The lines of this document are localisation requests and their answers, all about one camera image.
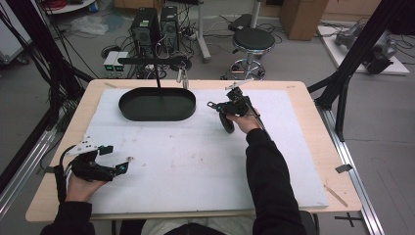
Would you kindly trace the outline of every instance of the table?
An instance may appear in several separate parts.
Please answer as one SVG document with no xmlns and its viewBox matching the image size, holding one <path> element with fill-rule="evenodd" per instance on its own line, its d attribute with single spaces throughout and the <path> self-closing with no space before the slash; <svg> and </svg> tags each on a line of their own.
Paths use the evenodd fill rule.
<svg viewBox="0 0 415 235">
<path fill-rule="evenodd" d="M 191 80 L 191 89 L 223 89 L 231 81 Z M 175 80 L 162 80 L 162 87 L 180 87 Z M 88 88 L 73 116 L 68 130 L 56 152 L 51 165 L 57 165 L 62 152 L 69 146 L 79 143 L 88 128 L 96 107 L 100 102 L 101 94 L 106 89 L 135 88 L 156 86 L 153 80 L 109 80 L 99 79 L 89 83 Z M 335 168 L 342 164 L 335 146 L 330 139 L 326 127 L 318 114 L 305 85 L 299 81 L 252 81 L 244 84 L 244 90 L 286 90 L 298 117 L 301 131 L 307 142 L 314 164 L 325 193 L 329 199 L 329 207 L 313 209 L 310 212 L 357 212 L 361 203 L 346 172 L 337 173 Z M 26 219 L 28 221 L 53 221 L 58 209 L 56 183 L 53 174 L 46 174 L 42 180 Z M 124 218 L 158 218 L 158 217 L 186 217 L 186 216 L 219 216 L 219 215 L 248 215 L 254 211 L 198 211 L 198 212 L 169 212 L 169 213 L 141 213 L 141 214 L 93 214 L 92 219 L 124 219 Z"/>
</svg>

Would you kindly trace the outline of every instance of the metal stool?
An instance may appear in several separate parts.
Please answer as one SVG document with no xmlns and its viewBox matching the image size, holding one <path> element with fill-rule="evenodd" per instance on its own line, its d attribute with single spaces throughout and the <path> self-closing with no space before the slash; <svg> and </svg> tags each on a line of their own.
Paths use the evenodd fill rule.
<svg viewBox="0 0 415 235">
<path fill-rule="evenodd" d="M 246 59 L 236 61 L 230 67 L 229 73 L 234 79 L 257 79 L 265 78 L 265 68 L 258 61 L 254 61 L 254 56 L 262 56 L 275 45 L 274 36 L 262 29 L 246 27 L 235 32 L 233 44 L 238 51 L 248 54 Z"/>
</svg>

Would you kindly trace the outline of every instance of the person's right hand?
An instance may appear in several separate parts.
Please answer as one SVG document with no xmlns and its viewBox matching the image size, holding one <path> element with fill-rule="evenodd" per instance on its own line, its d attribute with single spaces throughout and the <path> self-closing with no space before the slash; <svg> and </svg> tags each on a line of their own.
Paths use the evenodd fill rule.
<svg viewBox="0 0 415 235">
<path fill-rule="evenodd" d="M 244 131 L 246 134 L 253 129 L 260 128 L 258 121 L 251 111 L 247 112 L 243 117 L 237 117 L 233 115 L 227 115 L 226 118 L 235 121 L 239 128 Z"/>
<path fill-rule="evenodd" d="M 69 177 L 69 185 L 66 202 L 88 202 L 92 195 L 107 182 L 93 180 L 91 182 L 76 177 L 72 173 Z"/>
</svg>

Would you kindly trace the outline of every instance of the black tray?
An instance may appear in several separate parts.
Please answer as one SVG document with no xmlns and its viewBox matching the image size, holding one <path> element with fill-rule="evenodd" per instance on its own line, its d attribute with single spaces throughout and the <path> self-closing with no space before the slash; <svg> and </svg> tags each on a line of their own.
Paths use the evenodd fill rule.
<svg viewBox="0 0 415 235">
<path fill-rule="evenodd" d="M 130 120 L 183 120 L 195 112 L 196 97 L 183 88 L 140 87 L 123 94 L 118 106 Z"/>
</svg>

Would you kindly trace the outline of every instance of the gray floor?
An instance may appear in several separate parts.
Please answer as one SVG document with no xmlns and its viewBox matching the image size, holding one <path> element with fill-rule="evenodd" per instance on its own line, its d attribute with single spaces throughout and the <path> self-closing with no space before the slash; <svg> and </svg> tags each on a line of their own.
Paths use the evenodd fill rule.
<svg viewBox="0 0 415 235">
<path fill-rule="evenodd" d="M 106 7 L 95 16 L 103 16 L 104 19 L 110 10 L 111 7 Z M 67 24 L 74 18 L 88 14 L 87 11 L 78 11 L 59 16 L 58 21 Z M 69 36 L 74 48 L 100 77 L 106 76 L 101 50 L 114 44 L 119 36 L 128 35 L 126 31 L 130 21 L 126 19 L 122 27 L 107 32 L 105 36 L 83 38 L 79 36 L 91 36 L 80 33 Z M 212 25 L 212 30 L 226 28 L 226 23 L 219 22 L 223 22 L 223 19 L 207 19 L 206 29 Z M 277 19 L 260 19 L 259 22 L 279 24 Z M 282 43 L 262 58 L 267 69 L 266 79 L 300 80 L 308 86 L 336 70 L 320 38 L 290 41 L 283 33 L 276 34 L 282 37 Z M 233 46 L 230 38 L 207 37 L 206 41 L 212 55 L 211 62 L 203 63 L 199 46 L 195 43 L 195 56 L 191 60 L 193 66 L 188 73 L 190 79 L 219 79 L 230 64 L 245 57 L 241 53 L 231 53 Z M 414 49 L 405 52 L 415 54 Z M 70 50 L 69 54 L 76 67 L 92 75 L 73 51 Z M 396 57 L 402 62 L 415 63 L 415 59 L 400 52 Z M 407 76 L 355 74 L 349 85 L 346 107 L 346 143 L 386 234 L 415 234 L 415 143 L 411 138 L 415 134 L 415 66 L 406 67 L 411 72 Z M 167 78 L 175 76 L 176 72 L 171 70 L 167 73 Z M 315 92 L 311 96 L 316 98 L 319 93 Z M 4 170 L 48 109 L 47 97 L 48 86 L 33 63 L 28 66 L 9 65 L 0 71 L 0 171 Z M 0 234 L 40 232 L 45 224 L 28 223 L 24 215 L 41 178 L 36 174 L 29 178 L 0 221 Z M 360 217 L 358 212 L 350 215 Z M 350 224 L 348 220 L 335 219 L 335 216 L 346 214 L 319 214 L 321 234 L 368 234 L 362 221 L 356 220 Z M 97 234 L 111 234 L 109 222 L 94 223 Z"/>
</svg>

